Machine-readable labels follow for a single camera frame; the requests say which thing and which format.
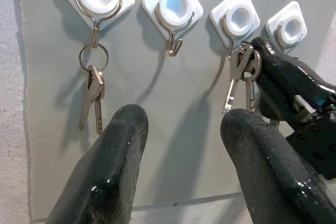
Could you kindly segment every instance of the silver key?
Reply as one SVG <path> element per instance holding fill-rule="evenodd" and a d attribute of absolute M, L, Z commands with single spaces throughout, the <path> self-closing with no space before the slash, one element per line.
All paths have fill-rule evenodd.
<path fill-rule="evenodd" d="M 102 117 L 101 117 L 101 99 L 104 97 L 105 85 L 102 72 L 95 66 L 89 65 L 88 88 L 85 94 L 84 107 L 80 117 L 79 128 L 85 129 L 86 120 L 89 115 L 90 108 L 94 103 L 96 111 L 97 133 L 102 132 Z"/>
<path fill-rule="evenodd" d="M 253 51 L 244 72 L 249 72 L 251 76 L 245 77 L 242 74 L 242 80 L 246 82 L 246 110 L 254 113 L 256 112 L 254 80 L 257 79 L 261 71 L 261 56 L 258 51 Z"/>
<path fill-rule="evenodd" d="M 251 46 L 250 44 L 246 44 L 242 46 L 242 51 L 238 50 L 230 57 L 230 87 L 223 106 L 223 115 L 231 110 L 238 81 L 241 79 L 241 76 L 244 73 L 244 70 L 252 52 L 253 46 Z"/>

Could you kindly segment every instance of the keyring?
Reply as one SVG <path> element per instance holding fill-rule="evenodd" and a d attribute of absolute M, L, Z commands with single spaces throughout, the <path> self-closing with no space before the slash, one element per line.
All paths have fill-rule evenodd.
<path fill-rule="evenodd" d="M 83 48 L 79 52 L 78 59 L 79 59 L 79 64 L 82 67 L 82 69 L 84 69 L 86 72 L 89 72 L 89 69 L 87 67 L 85 67 L 83 62 L 82 62 L 82 53 L 83 53 L 84 49 L 86 49 L 87 47 L 91 47 L 91 43 L 87 43 L 85 46 L 83 46 Z M 107 67 L 107 64 L 109 63 L 109 53 L 107 52 L 106 48 L 103 45 L 98 43 L 97 47 L 101 48 L 105 52 L 105 55 L 106 55 L 106 63 L 103 66 L 103 68 L 100 69 L 100 71 L 103 72 L 104 69 Z"/>

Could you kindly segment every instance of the metal key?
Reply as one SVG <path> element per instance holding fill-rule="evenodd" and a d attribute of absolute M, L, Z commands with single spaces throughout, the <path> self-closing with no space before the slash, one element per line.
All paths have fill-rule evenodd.
<path fill-rule="evenodd" d="M 258 51 L 253 51 L 253 55 L 251 55 L 244 72 L 251 74 L 249 77 L 245 77 L 244 73 L 242 74 L 242 80 L 246 82 L 246 110 L 254 113 L 256 112 L 254 80 L 257 79 L 261 72 L 261 56 Z"/>
<path fill-rule="evenodd" d="M 100 135 L 102 133 L 101 99 L 103 99 L 105 93 L 104 78 L 102 72 L 95 66 L 89 65 L 88 70 L 88 88 L 85 94 L 84 107 L 80 117 L 79 128 L 82 131 L 85 129 L 90 108 L 94 103 L 97 134 Z"/>
<path fill-rule="evenodd" d="M 242 46 L 241 50 L 238 50 L 230 57 L 230 87 L 223 106 L 223 115 L 231 110 L 238 81 L 241 79 L 241 76 L 244 73 L 252 52 L 253 46 L 246 44 Z"/>

